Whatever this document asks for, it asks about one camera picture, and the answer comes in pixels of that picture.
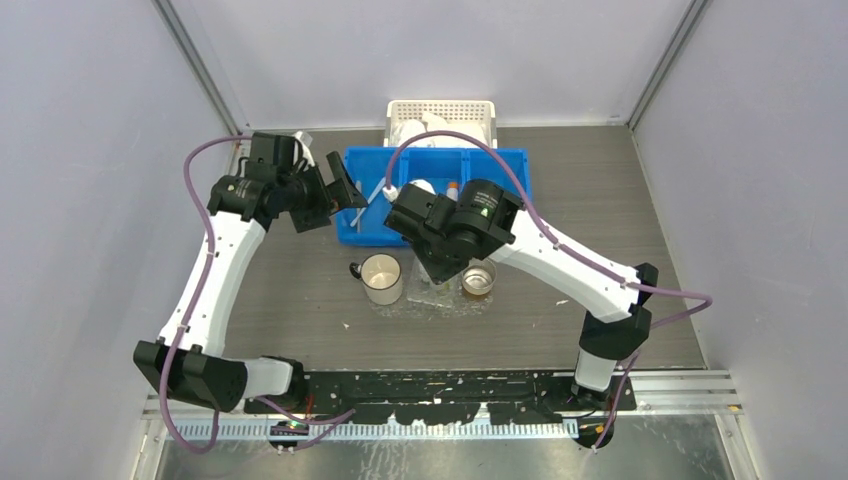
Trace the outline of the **clear square textured holder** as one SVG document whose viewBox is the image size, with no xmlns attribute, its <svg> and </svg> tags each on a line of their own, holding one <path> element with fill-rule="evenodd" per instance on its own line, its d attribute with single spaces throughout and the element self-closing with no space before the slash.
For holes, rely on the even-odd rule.
<svg viewBox="0 0 848 480">
<path fill-rule="evenodd" d="M 406 299 L 412 303 L 433 307 L 439 310 L 453 310 L 457 306 L 457 278 L 454 277 L 451 279 L 454 282 L 452 291 L 449 294 L 440 295 L 434 288 L 435 284 L 417 280 L 413 277 L 414 261 L 411 267 L 410 280 L 406 287 Z"/>
</svg>

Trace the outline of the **white enamel mug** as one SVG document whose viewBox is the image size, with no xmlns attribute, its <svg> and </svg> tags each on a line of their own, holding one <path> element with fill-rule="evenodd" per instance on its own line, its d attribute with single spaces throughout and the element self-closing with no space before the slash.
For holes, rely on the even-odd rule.
<svg viewBox="0 0 848 480">
<path fill-rule="evenodd" d="M 403 272 L 392 255 L 377 253 L 362 262 L 351 262 L 349 272 L 364 287 L 367 298 L 378 306 L 397 302 L 403 293 Z"/>
</svg>

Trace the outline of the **small metal cup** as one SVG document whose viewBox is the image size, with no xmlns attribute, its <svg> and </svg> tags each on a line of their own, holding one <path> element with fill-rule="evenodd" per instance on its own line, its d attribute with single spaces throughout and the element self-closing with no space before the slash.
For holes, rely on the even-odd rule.
<svg viewBox="0 0 848 480">
<path fill-rule="evenodd" d="M 467 295 L 485 297 L 492 291 L 497 279 L 495 263 L 489 259 L 472 259 L 461 273 L 461 286 Z"/>
</svg>

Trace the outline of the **red cap toothpaste tube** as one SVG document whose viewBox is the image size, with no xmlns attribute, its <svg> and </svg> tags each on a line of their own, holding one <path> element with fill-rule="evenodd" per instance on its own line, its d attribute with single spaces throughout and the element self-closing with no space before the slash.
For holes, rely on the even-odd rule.
<svg viewBox="0 0 848 480">
<path fill-rule="evenodd" d="M 433 185 L 425 179 L 415 179 L 410 182 L 410 185 L 415 186 L 431 195 L 435 195 L 436 191 Z"/>
</svg>

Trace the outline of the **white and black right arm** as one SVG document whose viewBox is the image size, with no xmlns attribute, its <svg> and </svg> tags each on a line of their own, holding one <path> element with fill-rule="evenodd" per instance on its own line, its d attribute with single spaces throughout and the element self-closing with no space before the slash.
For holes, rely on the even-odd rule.
<svg viewBox="0 0 848 480">
<path fill-rule="evenodd" d="M 586 310 L 571 397 L 596 410 L 611 395 L 616 364 L 648 336 L 648 294 L 657 271 L 613 262 L 536 222 L 519 196 L 485 179 L 469 181 L 452 200 L 413 181 L 386 187 L 391 209 L 384 221 L 412 248 L 430 280 L 444 283 L 475 260 L 524 271 L 578 302 Z"/>
</svg>

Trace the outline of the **orange cap toothpaste tube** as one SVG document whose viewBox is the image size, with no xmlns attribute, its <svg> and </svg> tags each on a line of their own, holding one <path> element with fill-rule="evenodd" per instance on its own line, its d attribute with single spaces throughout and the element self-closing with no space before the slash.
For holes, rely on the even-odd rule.
<svg viewBox="0 0 848 480">
<path fill-rule="evenodd" d="M 446 196 L 453 200 L 457 201 L 459 197 L 459 183 L 455 181 L 451 181 L 447 185 Z"/>
</svg>

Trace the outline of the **clear oval textured tray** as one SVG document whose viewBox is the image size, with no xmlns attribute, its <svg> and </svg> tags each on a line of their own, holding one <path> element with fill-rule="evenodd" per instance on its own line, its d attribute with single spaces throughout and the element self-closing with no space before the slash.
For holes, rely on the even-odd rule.
<svg viewBox="0 0 848 480">
<path fill-rule="evenodd" d="M 453 310 L 439 310 L 433 307 L 428 307 L 420 304 L 415 304 L 406 299 L 406 287 L 410 280 L 411 271 L 404 276 L 403 293 L 400 299 L 394 304 L 388 306 L 378 306 L 368 301 L 369 306 L 376 312 L 377 315 L 392 318 L 416 318 L 431 320 L 436 317 L 455 318 L 464 316 L 477 316 L 486 312 L 493 304 L 493 296 L 491 294 L 485 297 L 474 297 L 467 295 L 461 286 L 461 276 L 457 275 L 456 292 L 458 296 L 457 306 Z"/>
</svg>

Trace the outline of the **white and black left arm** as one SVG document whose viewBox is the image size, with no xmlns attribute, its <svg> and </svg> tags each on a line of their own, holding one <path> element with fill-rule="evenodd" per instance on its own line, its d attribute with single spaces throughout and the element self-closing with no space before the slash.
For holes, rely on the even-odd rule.
<svg viewBox="0 0 848 480">
<path fill-rule="evenodd" d="M 266 397 L 284 414 L 308 397 L 301 362 L 279 356 L 224 357 L 228 322 L 241 283 L 272 222 L 289 214 L 299 233 L 330 225 L 335 214 L 366 206 L 339 152 L 326 159 L 326 181 L 302 133 L 256 132 L 236 174 L 220 177 L 208 202 L 189 192 L 204 237 L 175 310 L 153 341 L 141 340 L 133 362 L 165 400 L 230 412 Z"/>
</svg>

